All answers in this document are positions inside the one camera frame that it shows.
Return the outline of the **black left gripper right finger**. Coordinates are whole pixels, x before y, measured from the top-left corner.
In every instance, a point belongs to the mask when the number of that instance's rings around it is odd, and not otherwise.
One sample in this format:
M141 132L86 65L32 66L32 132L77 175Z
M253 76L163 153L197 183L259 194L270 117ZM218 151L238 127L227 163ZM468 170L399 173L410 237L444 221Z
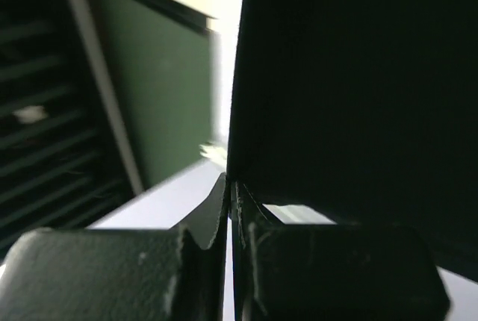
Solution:
M445 320L450 298L418 234L285 224L231 185L236 320Z

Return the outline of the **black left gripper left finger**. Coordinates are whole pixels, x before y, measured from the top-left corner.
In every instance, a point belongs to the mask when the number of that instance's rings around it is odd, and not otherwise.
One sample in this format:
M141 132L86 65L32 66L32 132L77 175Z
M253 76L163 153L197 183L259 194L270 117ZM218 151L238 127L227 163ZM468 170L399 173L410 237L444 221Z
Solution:
M3 320L221 320L228 201L220 175L169 229L38 228L10 248Z

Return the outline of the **black floral print t-shirt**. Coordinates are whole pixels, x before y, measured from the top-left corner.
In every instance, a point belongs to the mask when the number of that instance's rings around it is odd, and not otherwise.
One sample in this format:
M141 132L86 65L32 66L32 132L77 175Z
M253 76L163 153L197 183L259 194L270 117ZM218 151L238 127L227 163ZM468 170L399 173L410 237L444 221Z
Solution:
M243 0L227 173L477 279L477 0Z

